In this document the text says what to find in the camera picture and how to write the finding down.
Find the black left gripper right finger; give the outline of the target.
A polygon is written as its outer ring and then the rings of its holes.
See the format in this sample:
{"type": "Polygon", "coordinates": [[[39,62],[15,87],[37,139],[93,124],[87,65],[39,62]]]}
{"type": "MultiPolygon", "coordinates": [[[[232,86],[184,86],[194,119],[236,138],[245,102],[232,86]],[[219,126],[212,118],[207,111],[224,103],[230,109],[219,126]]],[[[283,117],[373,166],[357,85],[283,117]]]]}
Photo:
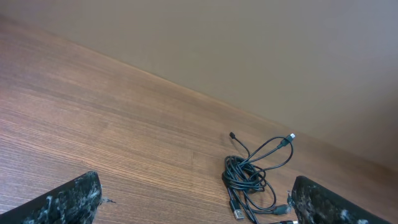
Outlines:
{"type": "Polygon", "coordinates": [[[290,195],[290,206],[299,223],[388,224],[389,222],[312,181],[298,176],[290,195]]]}

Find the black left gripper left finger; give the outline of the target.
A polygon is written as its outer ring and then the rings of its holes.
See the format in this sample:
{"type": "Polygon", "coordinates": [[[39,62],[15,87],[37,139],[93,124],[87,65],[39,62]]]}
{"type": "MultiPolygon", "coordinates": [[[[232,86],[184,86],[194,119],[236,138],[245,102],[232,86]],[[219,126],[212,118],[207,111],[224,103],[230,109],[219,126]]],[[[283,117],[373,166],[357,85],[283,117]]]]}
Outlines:
{"type": "Polygon", "coordinates": [[[102,203],[98,173],[89,171],[1,214],[7,223],[92,223],[102,203]]]}

